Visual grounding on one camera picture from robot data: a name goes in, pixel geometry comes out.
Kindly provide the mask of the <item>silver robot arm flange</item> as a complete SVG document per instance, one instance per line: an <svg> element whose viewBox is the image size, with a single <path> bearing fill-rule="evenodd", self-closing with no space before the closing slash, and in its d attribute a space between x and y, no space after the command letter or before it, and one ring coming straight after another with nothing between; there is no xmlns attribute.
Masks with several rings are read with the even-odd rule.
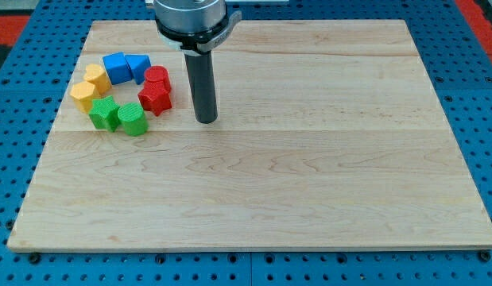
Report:
<svg viewBox="0 0 492 286"><path fill-rule="evenodd" d="M224 0L145 0L155 13L161 39L188 56L202 56L220 46L242 20Z"/></svg>

